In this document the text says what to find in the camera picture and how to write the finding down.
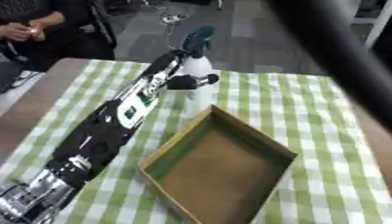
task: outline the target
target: spray bottle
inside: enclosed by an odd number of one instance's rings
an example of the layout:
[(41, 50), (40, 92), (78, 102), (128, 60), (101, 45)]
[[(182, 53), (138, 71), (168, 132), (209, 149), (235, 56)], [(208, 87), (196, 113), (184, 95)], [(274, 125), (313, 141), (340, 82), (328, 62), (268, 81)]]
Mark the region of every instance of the spray bottle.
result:
[[(214, 35), (214, 28), (202, 27), (190, 33), (184, 40), (183, 50), (189, 57), (184, 63), (184, 74), (190, 74), (196, 80), (202, 80), (206, 75), (212, 74), (213, 67), (205, 55), (205, 50), (210, 48), (210, 39)], [(185, 112), (193, 118), (203, 109), (213, 103), (214, 86), (205, 85), (194, 90), (187, 90)]]

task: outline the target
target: robotic hand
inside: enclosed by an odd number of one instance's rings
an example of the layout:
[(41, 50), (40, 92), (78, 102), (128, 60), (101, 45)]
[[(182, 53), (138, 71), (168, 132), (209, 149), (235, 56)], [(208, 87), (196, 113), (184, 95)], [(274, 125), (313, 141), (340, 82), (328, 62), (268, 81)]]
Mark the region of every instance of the robotic hand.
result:
[(103, 103), (64, 139), (29, 183), (11, 181), (0, 185), (0, 223), (53, 223), (57, 214), (135, 134), (158, 105), (164, 86), (191, 89), (216, 82), (218, 77), (214, 74), (203, 79), (174, 76), (196, 50), (193, 47), (203, 46), (201, 43), (212, 36), (213, 30), (204, 27), (188, 35), (183, 49), (156, 59), (112, 100)]

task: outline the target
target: wooden tray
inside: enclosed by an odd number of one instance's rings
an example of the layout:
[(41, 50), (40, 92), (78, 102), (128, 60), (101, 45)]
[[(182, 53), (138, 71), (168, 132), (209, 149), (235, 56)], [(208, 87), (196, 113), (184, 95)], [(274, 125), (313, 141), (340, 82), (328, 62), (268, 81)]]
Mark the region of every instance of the wooden tray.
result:
[(139, 165), (190, 222), (250, 223), (298, 154), (212, 106)]

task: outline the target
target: black jacket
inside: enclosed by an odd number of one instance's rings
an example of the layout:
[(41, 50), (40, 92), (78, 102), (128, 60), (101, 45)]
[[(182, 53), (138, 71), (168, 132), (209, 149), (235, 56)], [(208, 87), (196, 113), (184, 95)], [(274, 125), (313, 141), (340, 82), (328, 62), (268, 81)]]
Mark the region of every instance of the black jacket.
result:
[(0, 24), (24, 23), (60, 11), (67, 26), (79, 26), (88, 20), (86, 0), (0, 0)]

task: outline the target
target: green checkered tablecloth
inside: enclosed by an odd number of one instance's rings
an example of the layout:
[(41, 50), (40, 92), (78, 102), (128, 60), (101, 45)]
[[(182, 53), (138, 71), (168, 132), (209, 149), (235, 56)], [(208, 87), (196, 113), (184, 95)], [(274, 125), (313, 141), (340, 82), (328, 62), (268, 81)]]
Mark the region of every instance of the green checkered tablecloth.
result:
[[(92, 60), (6, 161), (0, 179), (32, 178), (72, 127), (146, 67)], [(300, 154), (254, 223), (392, 223), (380, 170), (347, 98), (329, 78), (224, 71), (220, 77), (217, 105)], [(179, 223), (136, 167), (187, 123), (184, 99), (183, 92), (166, 91), (115, 161), (55, 223)]]

